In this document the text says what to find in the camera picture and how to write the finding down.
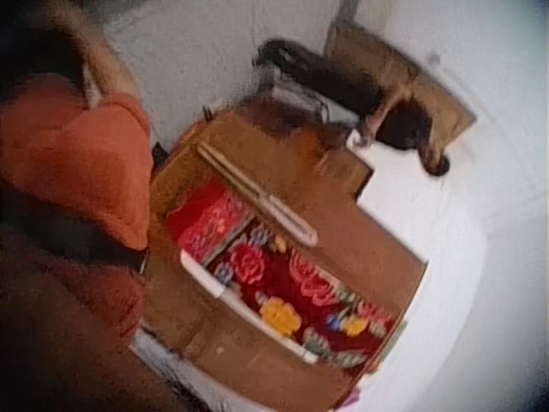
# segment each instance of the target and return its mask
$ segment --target black bag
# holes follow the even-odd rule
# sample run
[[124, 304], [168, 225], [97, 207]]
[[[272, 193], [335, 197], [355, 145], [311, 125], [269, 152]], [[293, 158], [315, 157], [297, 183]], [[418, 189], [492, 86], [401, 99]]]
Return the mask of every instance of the black bag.
[[361, 118], [374, 112], [383, 97], [381, 88], [367, 74], [350, 76], [336, 63], [290, 40], [271, 39], [263, 43], [254, 65], [264, 64], [275, 65], [296, 83], [333, 100]]

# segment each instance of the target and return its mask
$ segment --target wooden desk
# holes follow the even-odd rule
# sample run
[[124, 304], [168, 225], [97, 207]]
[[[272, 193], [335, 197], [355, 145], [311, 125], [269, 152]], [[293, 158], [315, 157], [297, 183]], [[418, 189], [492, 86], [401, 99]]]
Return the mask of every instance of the wooden desk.
[[341, 178], [314, 169], [314, 145], [276, 140], [234, 112], [222, 113], [191, 132], [156, 176], [148, 323], [169, 347], [249, 399], [280, 411], [325, 411], [353, 387], [347, 375], [323, 363], [308, 365], [290, 354], [214, 300], [180, 267], [177, 247], [162, 221], [181, 196], [214, 175], [196, 153], [201, 141], [224, 153], [317, 229], [316, 247], [294, 244], [302, 253], [395, 315], [406, 310], [425, 264], [356, 206]]

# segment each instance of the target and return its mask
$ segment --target red floral blanket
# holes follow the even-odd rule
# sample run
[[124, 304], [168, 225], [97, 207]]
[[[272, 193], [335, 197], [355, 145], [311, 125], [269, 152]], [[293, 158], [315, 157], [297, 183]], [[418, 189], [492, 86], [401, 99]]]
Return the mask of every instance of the red floral blanket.
[[166, 227], [179, 248], [264, 322], [352, 376], [395, 323], [268, 230], [221, 182], [191, 194]]

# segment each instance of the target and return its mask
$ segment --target dark hair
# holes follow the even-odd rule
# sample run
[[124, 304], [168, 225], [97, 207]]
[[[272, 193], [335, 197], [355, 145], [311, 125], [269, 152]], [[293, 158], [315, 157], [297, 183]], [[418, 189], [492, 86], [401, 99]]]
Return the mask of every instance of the dark hair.
[[414, 148], [418, 142], [429, 140], [431, 127], [431, 116], [416, 99], [400, 101], [387, 114], [377, 132], [377, 139], [381, 142], [405, 142], [400, 148]]
[[443, 154], [443, 157], [440, 158], [440, 161], [437, 164], [437, 167], [434, 170], [427, 170], [427, 172], [436, 178], [444, 176], [449, 171], [449, 158], [447, 155]]

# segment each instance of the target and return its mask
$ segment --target yellow flower print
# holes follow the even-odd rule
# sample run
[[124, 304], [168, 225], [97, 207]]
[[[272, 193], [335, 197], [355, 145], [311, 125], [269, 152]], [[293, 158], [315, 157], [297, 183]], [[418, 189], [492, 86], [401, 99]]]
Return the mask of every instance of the yellow flower print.
[[347, 333], [348, 336], [358, 336], [368, 326], [368, 321], [356, 316], [344, 318], [341, 321], [340, 329]]
[[284, 336], [301, 327], [301, 317], [281, 298], [269, 298], [259, 310], [262, 319]]
[[282, 238], [277, 234], [271, 240], [269, 247], [271, 248], [272, 251], [277, 251], [279, 253], [286, 253], [287, 243], [284, 240], [284, 238]]

